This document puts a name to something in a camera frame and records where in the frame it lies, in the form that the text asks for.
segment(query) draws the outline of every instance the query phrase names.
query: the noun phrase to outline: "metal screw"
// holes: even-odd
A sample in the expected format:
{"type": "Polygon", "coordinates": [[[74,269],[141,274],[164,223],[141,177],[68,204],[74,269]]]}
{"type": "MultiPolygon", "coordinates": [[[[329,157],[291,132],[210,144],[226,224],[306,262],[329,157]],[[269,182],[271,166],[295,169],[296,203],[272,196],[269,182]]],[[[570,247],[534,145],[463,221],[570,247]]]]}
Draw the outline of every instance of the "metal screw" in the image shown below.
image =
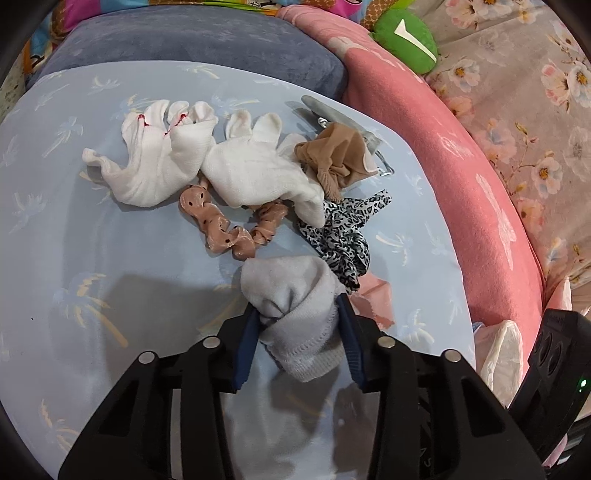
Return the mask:
{"type": "Polygon", "coordinates": [[[154,358],[156,358],[156,355],[153,352],[144,352],[139,355],[138,360],[139,363],[148,365],[154,361],[154,358]]]}
{"type": "Polygon", "coordinates": [[[462,359],[460,352],[457,350],[446,350],[444,355],[447,360],[453,363],[457,363],[462,359]]]}
{"type": "Polygon", "coordinates": [[[204,341],[203,341],[203,346],[205,348],[217,348],[218,346],[220,346],[220,344],[222,343],[222,341],[213,336],[213,337],[207,337],[204,341]]]}
{"type": "Polygon", "coordinates": [[[382,348],[392,348],[396,345],[396,340],[386,335],[378,338],[378,345],[382,348]]]}

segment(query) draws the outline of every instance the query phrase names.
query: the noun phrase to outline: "pink cloth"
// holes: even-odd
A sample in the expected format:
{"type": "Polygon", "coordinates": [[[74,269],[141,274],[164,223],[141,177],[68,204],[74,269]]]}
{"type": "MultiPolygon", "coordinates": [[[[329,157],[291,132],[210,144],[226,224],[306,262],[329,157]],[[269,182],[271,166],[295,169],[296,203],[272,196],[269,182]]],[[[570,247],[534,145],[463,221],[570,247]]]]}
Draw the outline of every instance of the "pink cloth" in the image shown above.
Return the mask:
{"type": "Polygon", "coordinates": [[[100,0],[66,0],[64,29],[70,31],[82,20],[97,17],[100,14],[100,0]]]}
{"type": "Polygon", "coordinates": [[[359,290],[349,295],[355,313],[373,319],[380,330],[394,325],[392,286],[389,282],[367,272],[359,277],[359,290]]]}
{"type": "Polygon", "coordinates": [[[413,149],[452,236],[472,321],[514,320],[527,360],[541,322],[543,277],[517,211],[472,137],[423,79],[360,25],[304,5],[283,8],[278,17],[345,64],[347,105],[390,127],[413,149]]]}

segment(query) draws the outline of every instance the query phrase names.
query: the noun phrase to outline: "white glove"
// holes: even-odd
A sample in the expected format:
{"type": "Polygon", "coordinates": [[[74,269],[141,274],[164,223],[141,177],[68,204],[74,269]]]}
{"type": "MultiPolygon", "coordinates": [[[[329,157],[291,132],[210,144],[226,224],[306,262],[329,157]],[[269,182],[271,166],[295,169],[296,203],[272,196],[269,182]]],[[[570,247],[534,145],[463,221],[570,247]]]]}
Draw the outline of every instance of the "white glove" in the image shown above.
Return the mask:
{"type": "Polygon", "coordinates": [[[131,112],[121,126],[129,162],[121,169],[107,157],[85,148],[82,159],[100,167],[117,200],[138,207],[153,207],[191,182],[212,145],[217,117],[205,102],[189,108],[174,102],[164,117],[168,100],[158,100],[144,113],[131,112]]]}
{"type": "Polygon", "coordinates": [[[202,172],[216,192],[234,208],[291,200],[305,223],[324,226],[324,190],[306,176],[294,155],[294,147],[306,139],[290,134],[277,148],[281,119],[267,113],[251,128],[251,114],[238,110],[226,126],[226,141],[212,147],[202,172]]]}

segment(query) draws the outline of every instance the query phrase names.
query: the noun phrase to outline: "white sock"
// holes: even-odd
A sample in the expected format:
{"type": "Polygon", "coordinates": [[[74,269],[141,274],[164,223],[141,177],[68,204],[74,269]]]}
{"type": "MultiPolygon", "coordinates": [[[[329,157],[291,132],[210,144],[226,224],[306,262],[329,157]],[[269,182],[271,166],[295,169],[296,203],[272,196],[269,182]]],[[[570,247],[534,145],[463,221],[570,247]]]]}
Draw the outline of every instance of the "white sock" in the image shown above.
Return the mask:
{"type": "Polygon", "coordinates": [[[288,374],[308,382],[340,364],[345,351],[335,298],[345,287],[324,260],[250,258],[241,287],[267,327],[261,342],[288,374]]]}

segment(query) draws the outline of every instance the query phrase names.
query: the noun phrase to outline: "palm tree print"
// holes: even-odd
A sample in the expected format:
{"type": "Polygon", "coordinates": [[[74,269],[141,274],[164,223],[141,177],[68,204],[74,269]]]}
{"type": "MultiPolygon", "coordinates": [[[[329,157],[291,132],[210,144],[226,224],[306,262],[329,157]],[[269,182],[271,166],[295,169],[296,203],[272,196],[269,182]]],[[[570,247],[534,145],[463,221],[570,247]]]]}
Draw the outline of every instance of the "palm tree print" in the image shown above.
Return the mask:
{"type": "Polygon", "coordinates": [[[63,90],[67,86],[69,86],[69,83],[66,83],[65,85],[59,87],[58,89],[53,90],[52,92],[44,93],[43,95],[41,95],[39,97],[39,100],[37,101],[37,105],[35,106],[35,111],[39,110],[42,106],[46,105],[47,102],[49,102],[49,100],[51,100],[57,92],[59,92],[60,90],[63,90]]]}
{"type": "Polygon", "coordinates": [[[112,192],[107,182],[105,182],[104,180],[93,180],[88,176],[88,174],[85,171],[81,171],[78,175],[81,179],[87,180],[92,183],[92,187],[90,187],[92,190],[106,190],[105,196],[99,203],[97,203],[97,205],[100,205],[101,203],[106,202],[111,198],[112,192]]]}
{"type": "Polygon", "coordinates": [[[102,92],[103,90],[111,90],[117,88],[119,85],[120,83],[117,80],[109,79],[105,82],[101,82],[98,77],[95,77],[92,80],[92,87],[90,87],[90,93],[88,95],[93,95],[102,92]]]}
{"type": "Polygon", "coordinates": [[[72,278],[68,288],[61,288],[53,296],[53,301],[58,305],[60,314],[66,319],[74,317],[78,325],[86,328],[87,318],[100,321],[107,330],[115,337],[115,340],[123,347],[129,345],[127,339],[115,325],[97,307],[110,309],[107,302],[91,297],[88,291],[95,281],[105,278],[101,273],[80,273],[72,278]]]}
{"type": "Polygon", "coordinates": [[[66,143],[72,134],[72,132],[82,135],[84,133],[84,129],[82,125],[78,125],[76,123],[76,117],[71,116],[68,118],[66,122],[63,122],[60,125],[60,129],[57,131],[56,141],[51,144],[51,146],[43,152],[41,155],[43,158],[47,158],[47,156],[53,152],[57,147],[59,147],[62,143],[66,143]]]}
{"type": "Polygon", "coordinates": [[[78,438],[79,432],[68,427],[64,419],[52,421],[47,410],[47,405],[45,404],[45,399],[41,400],[39,416],[48,428],[45,436],[47,443],[57,444],[65,453],[68,453],[78,438]]]}
{"type": "Polygon", "coordinates": [[[47,200],[43,200],[41,195],[29,195],[27,202],[23,203],[19,194],[15,193],[14,203],[17,206],[17,211],[13,212],[12,214],[15,217],[18,217],[18,222],[8,232],[9,235],[23,228],[29,222],[32,216],[41,213],[45,209],[45,205],[47,205],[47,200]]]}
{"type": "Polygon", "coordinates": [[[2,162],[0,167],[8,167],[16,162],[18,154],[18,135],[15,135],[10,139],[6,153],[2,154],[2,162]]]}

